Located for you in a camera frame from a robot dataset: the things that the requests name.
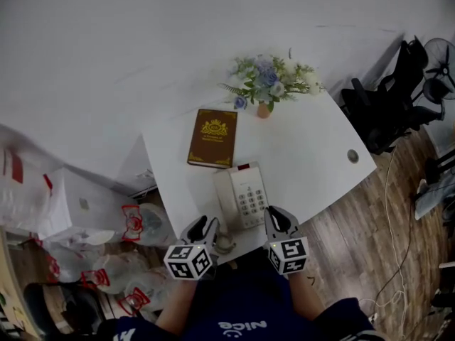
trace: gray cloth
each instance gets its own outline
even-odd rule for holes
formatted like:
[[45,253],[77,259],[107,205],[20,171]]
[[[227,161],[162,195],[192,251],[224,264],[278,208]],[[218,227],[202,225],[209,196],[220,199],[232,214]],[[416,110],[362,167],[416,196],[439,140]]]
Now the gray cloth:
[[443,174],[438,183],[425,185],[419,191],[422,196],[415,202],[415,219],[419,220],[449,196],[455,195],[455,175]]

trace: book cover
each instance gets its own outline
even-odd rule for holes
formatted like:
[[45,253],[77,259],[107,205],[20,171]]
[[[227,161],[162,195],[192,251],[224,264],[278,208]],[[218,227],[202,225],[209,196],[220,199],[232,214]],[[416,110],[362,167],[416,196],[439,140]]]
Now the book cover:
[[232,167],[237,112],[200,109],[191,139],[188,164]]

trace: marker cube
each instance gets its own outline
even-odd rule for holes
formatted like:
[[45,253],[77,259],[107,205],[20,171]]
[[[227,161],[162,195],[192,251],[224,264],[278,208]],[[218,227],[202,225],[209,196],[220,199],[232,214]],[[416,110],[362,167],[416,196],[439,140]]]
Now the marker cube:
[[173,245],[164,263],[174,279],[197,281],[212,266],[212,259],[205,245]]
[[269,243],[269,260],[281,275],[303,271],[307,257],[306,237]]

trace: forearm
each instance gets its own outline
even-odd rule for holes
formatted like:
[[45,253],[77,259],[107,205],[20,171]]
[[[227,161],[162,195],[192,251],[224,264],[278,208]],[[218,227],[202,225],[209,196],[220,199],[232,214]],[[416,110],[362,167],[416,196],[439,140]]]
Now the forearm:
[[173,290],[168,304],[161,312],[156,325],[163,330],[180,336],[193,302],[197,281],[179,281]]
[[303,271],[289,274],[288,277],[294,310],[307,320],[314,320],[324,311],[321,299]]

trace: flower bouquet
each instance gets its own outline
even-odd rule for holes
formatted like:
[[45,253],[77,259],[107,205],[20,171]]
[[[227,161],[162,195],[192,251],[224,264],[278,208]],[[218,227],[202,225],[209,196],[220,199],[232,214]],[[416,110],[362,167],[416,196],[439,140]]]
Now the flower bouquet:
[[295,100],[296,93],[315,95],[323,90],[314,69],[308,65],[292,64],[273,55],[235,58],[235,62],[230,74],[241,81],[240,87],[219,84],[236,95],[235,109],[244,109],[248,102],[254,104],[256,100],[259,106],[267,105],[270,113],[276,102]]

